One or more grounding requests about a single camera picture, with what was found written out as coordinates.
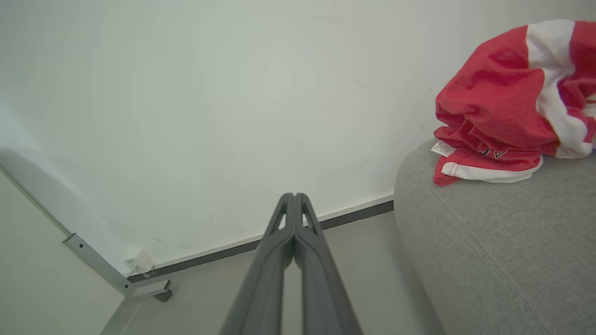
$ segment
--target white baseboard trim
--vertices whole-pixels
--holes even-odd
[[[329,219],[333,219],[336,218],[338,216],[341,215],[345,215],[345,214],[350,214],[353,212],[357,212],[361,209],[365,209],[365,208],[369,208],[369,207],[373,207],[376,206],[378,204],[382,204],[382,203],[386,203],[388,201],[392,201],[393,200],[393,192],[391,193],[387,193],[384,194],[382,196],[378,196],[378,197],[374,197],[372,199],[369,200],[365,200],[365,201],[361,201],[355,204],[351,204],[349,206],[346,207],[342,207],[336,210],[331,210],[329,212],[325,212],[325,213],[321,213],[320,215],[317,215],[316,218],[317,220],[319,220],[319,222],[321,221],[325,221],[325,220],[329,220]],[[233,247],[237,247],[237,246],[241,246],[243,244],[247,244],[247,243],[251,243],[254,241],[258,241],[263,237],[263,233],[260,232],[258,234],[253,234],[253,235],[249,235],[243,238],[239,238],[233,241],[229,241],[226,243],[222,243],[218,246],[215,247],[211,247],[208,249],[204,249],[201,250],[199,252],[195,252],[192,253],[190,255],[186,255],[177,259],[172,259],[172,260],[168,260],[165,262],[161,262],[161,263],[157,263],[155,264],[154,269],[160,269],[160,268],[164,268],[166,266],[170,266],[170,265],[174,265],[177,263],[181,263],[181,262],[185,262],[187,260],[191,260],[191,259],[195,259],[195,258],[199,258],[199,257],[203,257],[203,256],[207,256],[207,255],[211,255],[212,253],[216,253],[216,252],[220,252],[222,250],[226,250],[226,249],[230,249]]]

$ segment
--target metal foot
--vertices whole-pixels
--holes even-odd
[[[166,301],[170,300],[171,296],[172,296],[172,290],[170,290],[170,289],[168,289],[167,292],[154,295],[155,299],[157,299],[161,302],[166,302]]]

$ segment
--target couch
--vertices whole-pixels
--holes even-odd
[[[445,333],[596,334],[596,155],[438,187],[435,143],[401,164],[394,207]]]

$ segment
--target baseboard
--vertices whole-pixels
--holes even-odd
[[[321,223],[322,229],[329,229],[348,222],[389,212],[391,210],[393,210],[393,193],[387,193],[370,200],[321,213],[320,215],[317,215],[317,220]],[[135,283],[137,281],[170,274],[192,266],[213,262],[214,260],[253,250],[256,248],[262,237],[263,233],[261,232],[204,249],[181,258],[158,263],[152,271],[131,276],[129,280],[132,283]]]

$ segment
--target red fabric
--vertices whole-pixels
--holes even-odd
[[[536,110],[545,72],[529,69],[527,29],[481,44],[437,96],[436,116],[446,126],[434,135],[457,151],[439,158],[435,184],[459,180],[441,172],[447,162],[519,172],[537,167],[542,154],[556,155],[561,142]],[[569,50],[576,70],[559,83],[560,96],[568,114],[588,125],[584,141],[590,142],[596,122],[582,110],[596,93],[596,23],[575,23]]]

